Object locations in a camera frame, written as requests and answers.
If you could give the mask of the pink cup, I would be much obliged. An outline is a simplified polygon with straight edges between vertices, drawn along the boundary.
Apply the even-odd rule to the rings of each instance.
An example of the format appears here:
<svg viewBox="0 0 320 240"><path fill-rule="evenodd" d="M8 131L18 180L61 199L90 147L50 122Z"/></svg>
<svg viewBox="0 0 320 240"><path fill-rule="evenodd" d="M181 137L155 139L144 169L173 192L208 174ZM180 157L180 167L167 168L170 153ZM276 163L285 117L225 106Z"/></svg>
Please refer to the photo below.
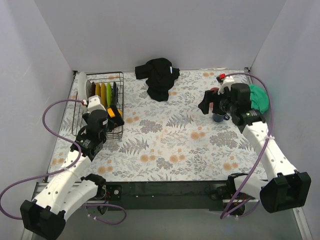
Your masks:
<svg viewBox="0 0 320 240"><path fill-rule="evenodd" d="M212 88L210 89L210 91L216 93L216 92L219 91L219 88L218 88L218 87L212 87Z"/></svg>

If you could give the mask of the dark blue mug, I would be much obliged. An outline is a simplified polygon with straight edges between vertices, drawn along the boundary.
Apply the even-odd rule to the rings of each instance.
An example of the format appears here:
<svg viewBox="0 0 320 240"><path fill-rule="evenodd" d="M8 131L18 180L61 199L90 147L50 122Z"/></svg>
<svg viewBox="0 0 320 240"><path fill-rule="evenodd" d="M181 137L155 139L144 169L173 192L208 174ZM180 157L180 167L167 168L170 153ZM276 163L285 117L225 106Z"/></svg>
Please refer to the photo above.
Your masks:
<svg viewBox="0 0 320 240"><path fill-rule="evenodd" d="M212 119L216 123L221 123L223 121L228 121L230 119L230 116L228 114L221 115L221 114L213 113Z"/></svg>

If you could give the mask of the large white plate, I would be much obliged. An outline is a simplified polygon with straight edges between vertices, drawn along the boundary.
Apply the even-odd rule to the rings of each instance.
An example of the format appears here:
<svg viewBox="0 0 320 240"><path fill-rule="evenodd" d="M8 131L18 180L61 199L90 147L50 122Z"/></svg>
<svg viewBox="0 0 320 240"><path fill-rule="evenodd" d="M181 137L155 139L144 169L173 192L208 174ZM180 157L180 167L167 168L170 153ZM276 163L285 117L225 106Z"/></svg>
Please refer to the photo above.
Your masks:
<svg viewBox="0 0 320 240"><path fill-rule="evenodd" d="M88 100L88 91L87 91L87 75L85 72L80 72L78 74L78 82L77 82L77 93L78 99L81 101Z"/></svg>

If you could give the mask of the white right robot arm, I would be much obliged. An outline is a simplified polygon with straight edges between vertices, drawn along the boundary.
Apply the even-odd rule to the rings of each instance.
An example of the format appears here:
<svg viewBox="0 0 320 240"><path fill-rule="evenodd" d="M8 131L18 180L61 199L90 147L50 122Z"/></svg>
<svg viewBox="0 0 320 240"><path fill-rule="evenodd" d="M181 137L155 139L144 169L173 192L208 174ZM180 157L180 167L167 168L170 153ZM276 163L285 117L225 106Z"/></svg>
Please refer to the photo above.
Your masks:
<svg viewBox="0 0 320 240"><path fill-rule="evenodd" d="M299 172L273 136L268 135L271 126L259 110L252 108L250 87L233 83L225 88L207 90L198 108L207 115L210 105L213 105L213 114L231 116L232 122L258 155L267 176L267 180L260 180L247 173L233 173L227 178L227 195L237 199L246 194L259 200L269 213L304 206L311 177L307 172Z"/></svg>

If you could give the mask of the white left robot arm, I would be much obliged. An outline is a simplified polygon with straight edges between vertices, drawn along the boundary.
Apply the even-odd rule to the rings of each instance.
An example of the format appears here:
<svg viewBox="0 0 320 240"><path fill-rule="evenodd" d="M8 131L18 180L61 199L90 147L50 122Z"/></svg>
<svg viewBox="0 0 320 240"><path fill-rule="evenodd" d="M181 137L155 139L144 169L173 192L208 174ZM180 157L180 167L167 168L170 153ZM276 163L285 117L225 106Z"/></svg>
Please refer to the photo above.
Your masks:
<svg viewBox="0 0 320 240"><path fill-rule="evenodd" d="M106 198L106 180L96 174L82 177L107 140L108 112L102 104L88 106L86 125L70 147L61 172L32 200L20 206L24 227L45 238L56 240L67 219L90 199Z"/></svg>

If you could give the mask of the yellow bowl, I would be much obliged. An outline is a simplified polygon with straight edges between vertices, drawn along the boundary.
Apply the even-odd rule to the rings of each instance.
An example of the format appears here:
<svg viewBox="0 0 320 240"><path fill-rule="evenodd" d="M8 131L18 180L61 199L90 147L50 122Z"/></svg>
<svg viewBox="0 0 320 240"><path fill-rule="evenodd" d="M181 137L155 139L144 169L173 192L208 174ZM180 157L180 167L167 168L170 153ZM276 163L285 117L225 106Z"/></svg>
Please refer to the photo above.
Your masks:
<svg viewBox="0 0 320 240"><path fill-rule="evenodd" d="M117 108L115 105L111 105L107 109L107 113L111 118L123 117L122 111L119 108Z"/></svg>

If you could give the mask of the black plate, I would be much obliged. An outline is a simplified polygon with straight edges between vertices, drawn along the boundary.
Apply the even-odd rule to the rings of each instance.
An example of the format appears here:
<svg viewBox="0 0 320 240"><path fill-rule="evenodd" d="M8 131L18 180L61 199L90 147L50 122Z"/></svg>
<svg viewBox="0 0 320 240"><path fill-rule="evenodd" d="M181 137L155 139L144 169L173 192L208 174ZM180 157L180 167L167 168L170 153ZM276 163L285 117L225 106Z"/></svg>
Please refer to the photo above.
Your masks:
<svg viewBox="0 0 320 240"><path fill-rule="evenodd" d="M113 87L112 87L112 104L117 105L118 103L119 103L119 88L117 83L114 81Z"/></svg>

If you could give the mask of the lime green plate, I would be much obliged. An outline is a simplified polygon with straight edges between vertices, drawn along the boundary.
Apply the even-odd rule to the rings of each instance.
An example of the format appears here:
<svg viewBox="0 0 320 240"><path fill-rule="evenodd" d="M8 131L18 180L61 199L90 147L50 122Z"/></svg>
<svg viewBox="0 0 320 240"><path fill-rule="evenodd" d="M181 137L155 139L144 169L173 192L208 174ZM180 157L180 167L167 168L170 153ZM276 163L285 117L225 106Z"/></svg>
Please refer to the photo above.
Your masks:
<svg viewBox="0 0 320 240"><path fill-rule="evenodd" d="M108 107L110 107L110 105L112 104L112 100L113 100L113 89L111 87L111 83L108 82L106 84L106 102Z"/></svg>

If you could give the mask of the orange yellow plate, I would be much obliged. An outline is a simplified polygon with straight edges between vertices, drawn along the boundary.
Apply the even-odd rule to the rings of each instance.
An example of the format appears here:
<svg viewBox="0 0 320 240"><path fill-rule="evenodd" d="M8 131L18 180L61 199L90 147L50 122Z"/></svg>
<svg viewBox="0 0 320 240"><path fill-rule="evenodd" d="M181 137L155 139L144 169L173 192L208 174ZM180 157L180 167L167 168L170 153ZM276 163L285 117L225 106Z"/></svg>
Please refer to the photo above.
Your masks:
<svg viewBox="0 0 320 240"><path fill-rule="evenodd" d="M101 83L100 85L100 98L101 104L106 107L107 106L107 95L106 95L106 85L105 83Z"/></svg>

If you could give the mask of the green cloth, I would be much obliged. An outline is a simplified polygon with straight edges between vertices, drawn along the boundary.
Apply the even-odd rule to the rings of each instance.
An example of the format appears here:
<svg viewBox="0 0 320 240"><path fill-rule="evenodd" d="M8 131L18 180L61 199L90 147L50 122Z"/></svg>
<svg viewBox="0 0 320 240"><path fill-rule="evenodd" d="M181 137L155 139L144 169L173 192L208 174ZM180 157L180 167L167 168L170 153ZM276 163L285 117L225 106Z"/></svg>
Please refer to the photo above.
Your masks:
<svg viewBox="0 0 320 240"><path fill-rule="evenodd" d="M249 85L251 108L264 114L269 109L269 97L264 89L257 85Z"/></svg>

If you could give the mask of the dark brown plate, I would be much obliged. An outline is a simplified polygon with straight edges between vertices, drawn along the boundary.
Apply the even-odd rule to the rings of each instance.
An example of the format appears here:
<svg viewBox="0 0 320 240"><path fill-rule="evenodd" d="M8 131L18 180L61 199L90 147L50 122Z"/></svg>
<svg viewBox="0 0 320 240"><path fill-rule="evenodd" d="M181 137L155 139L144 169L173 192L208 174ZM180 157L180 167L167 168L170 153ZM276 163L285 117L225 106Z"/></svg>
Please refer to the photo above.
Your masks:
<svg viewBox="0 0 320 240"><path fill-rule="evenodd" d="M96 83L92 82L91 83L91 88L90 88L90 96L94 96L96 94Z"/></svg>

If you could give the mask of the floral table mat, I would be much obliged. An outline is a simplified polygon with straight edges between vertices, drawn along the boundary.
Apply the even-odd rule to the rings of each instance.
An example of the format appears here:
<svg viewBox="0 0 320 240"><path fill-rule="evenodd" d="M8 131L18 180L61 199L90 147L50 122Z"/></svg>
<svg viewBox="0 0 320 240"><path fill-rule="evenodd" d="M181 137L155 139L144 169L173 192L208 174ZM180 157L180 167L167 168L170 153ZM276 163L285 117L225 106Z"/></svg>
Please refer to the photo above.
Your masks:
<svg viewBox="0 0 320 240"><path fill-rule="evenodd" d="M218 86L220 70L181 71L167 101L152 100L144 80L124 76L124 126L82 175L108 182L225 180L232 173L266 179L249 141L230 121L213 121L198 104Z"/></svg>

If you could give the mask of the black cloth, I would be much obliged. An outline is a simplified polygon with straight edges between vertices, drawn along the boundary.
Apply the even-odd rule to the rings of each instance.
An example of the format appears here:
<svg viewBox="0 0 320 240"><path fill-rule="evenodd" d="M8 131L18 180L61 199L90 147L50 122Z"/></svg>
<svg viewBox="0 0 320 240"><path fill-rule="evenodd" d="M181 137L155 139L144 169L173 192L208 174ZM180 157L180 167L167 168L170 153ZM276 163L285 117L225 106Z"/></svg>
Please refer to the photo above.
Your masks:
<svg viewBox="0 0 320 240"><path fill-rule="evenodd" d="M180 69L174 68L166 58L155 58L135 67L137 80L146 79L147 93L151 99L164 102L169 99L169 90L180 76Z"/></svg>

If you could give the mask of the black base frame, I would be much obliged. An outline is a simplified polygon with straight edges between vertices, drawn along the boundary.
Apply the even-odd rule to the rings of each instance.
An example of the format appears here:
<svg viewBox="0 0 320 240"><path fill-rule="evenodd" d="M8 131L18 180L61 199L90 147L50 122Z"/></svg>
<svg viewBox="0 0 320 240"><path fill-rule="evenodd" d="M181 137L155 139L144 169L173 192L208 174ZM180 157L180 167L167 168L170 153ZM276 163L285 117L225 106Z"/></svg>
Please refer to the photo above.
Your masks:
<svg viewBox="0 0 320 240"><path fill-rule="evenodd" d="M226 201L236 192L235 185L227 181L151 181L151 182L106 182L100 175L90 174L81 178L81 183L71 188L58 202L40 205L37 197L32 202L24 201L21 214L38 219L67 220L81 206L96 206L100 213L111 210L169 210L208 209L225 211L230 216L244 216L245 203L257 199L269 213L297 208L300 200L293 188L293 181L277 177L262 186L250 190L246 184L231 204Z"/></svg>

